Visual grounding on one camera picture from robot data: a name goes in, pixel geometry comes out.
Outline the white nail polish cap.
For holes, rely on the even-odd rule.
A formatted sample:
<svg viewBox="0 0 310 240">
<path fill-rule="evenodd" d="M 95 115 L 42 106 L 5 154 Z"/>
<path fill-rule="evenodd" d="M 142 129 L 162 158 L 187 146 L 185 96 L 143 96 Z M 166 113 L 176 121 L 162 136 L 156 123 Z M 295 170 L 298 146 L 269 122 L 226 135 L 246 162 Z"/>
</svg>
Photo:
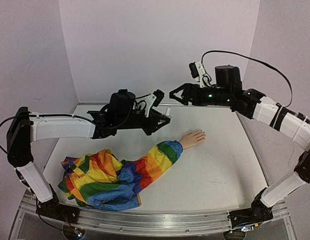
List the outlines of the white nail polish cap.
<svg viewBox="0 0 310 240">
<path fill-rule="evenodd" d="M 167 108 L 166 108 L 166 110 L 165 110 L 165 115 L 166 115 L 166 116 L 169 116 L 169 115 L 170 115 L 170 110 L 171 110 L 170 107 L 167 107 Z"/>
</svg>

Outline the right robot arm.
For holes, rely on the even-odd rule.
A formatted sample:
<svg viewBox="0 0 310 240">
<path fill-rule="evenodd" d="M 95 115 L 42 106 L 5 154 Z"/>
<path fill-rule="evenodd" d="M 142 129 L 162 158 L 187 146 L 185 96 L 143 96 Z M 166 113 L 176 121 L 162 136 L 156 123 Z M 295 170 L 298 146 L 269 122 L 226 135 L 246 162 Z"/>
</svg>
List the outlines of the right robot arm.
<svg viewBox="0 0 310 240">
<path fill-rule="evenodd" d="M 185 83 L 172 90 L 169 93 L 170 99 L 185 106 L 229 107 L 232 112 L 268 125 L 303 149 L 291 172 L 259 192 L 249 208 L 229 213 L 231 229 L 245 232 L 249 227 L 272 220 L 272 208 L 278 201 L 300 186 L 310 184 L 310 120 L 306 115 L 289 110 L 258 90 L 243 90 L 237 66 L 215 67 L 216 84 L 212 86 L 205 83 L 209 76 L 202 63 L 190 63 L 189 69 L 197 83 Z"/>
</svg>

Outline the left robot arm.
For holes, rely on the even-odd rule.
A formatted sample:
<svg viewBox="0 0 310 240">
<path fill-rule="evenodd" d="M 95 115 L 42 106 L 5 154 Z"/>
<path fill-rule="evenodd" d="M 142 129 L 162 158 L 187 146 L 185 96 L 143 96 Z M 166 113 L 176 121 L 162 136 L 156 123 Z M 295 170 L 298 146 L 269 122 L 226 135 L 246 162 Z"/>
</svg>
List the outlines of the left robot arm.
<svg viewBox="0 0 310 240">
<path fill-rule="evenodd" d="M 87 114 L 90 118 L 70 113 L 31 112 L 26 106 L 7 118 L 11 124 L 6 134 L 7 147 L 3 152 L 19 180 L 37 198 L 36 213 L 75 224 L 80 210 L 60 203 L 53 187 L 34 162 L 32 142 L 59 138 L 105 139 L 115 136 L 118 130 L 131 129 L 141 129 L 150 136 L 171 121 L 169 107 L 164 113 L 155 109 L 164 96 L 159 89 L 144 95 L 141 97 L 144 106 L 139 107 L 138 98 L 132 92 L 120 89 L 100 110 L 89 110 Z"/>
</svg>

